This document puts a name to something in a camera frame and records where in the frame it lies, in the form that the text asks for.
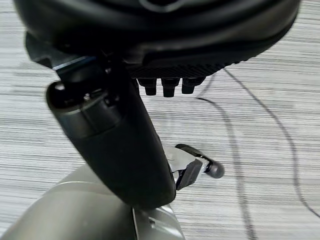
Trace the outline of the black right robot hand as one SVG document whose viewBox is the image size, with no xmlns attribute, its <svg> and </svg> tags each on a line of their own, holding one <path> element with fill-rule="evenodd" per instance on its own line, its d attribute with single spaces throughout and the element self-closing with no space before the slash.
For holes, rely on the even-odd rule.
<svg viewBox="0 0 320 240">
<path fill-rule="evenodd" d="M 139 95 L 161 81 L 191 94 L 207 76 L 277 43 L 299 0 L 16 0 L 30 59 L 59 77 L 46 102 L 65 135 L 123 202 L 154 209 L 177 187 Z"/>
</svg>

